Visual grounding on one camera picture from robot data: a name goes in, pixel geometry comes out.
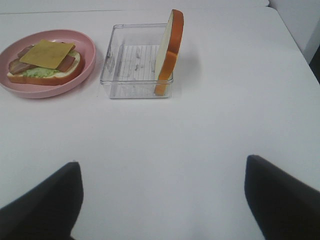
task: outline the fake bread slice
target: fake bread slice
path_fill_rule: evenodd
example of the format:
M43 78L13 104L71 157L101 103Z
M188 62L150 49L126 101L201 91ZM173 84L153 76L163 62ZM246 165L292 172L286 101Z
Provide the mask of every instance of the fake bread slice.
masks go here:
M12 75L10 72L7 74L10 82L16 84L35 84L35 85L47 85L56 86L65 84L75 77L77 77L83 70L85 65L84 58L79 52L75 51L75 60L66 72L56 72L51 76L37 77L37 76L26 76L23 73Z
M184 14L179 10L173 9L155 58L154 78L158 84L155 86L154 93L158 96L163 96L166 92L166 83L175 68L178 58L183 30Z

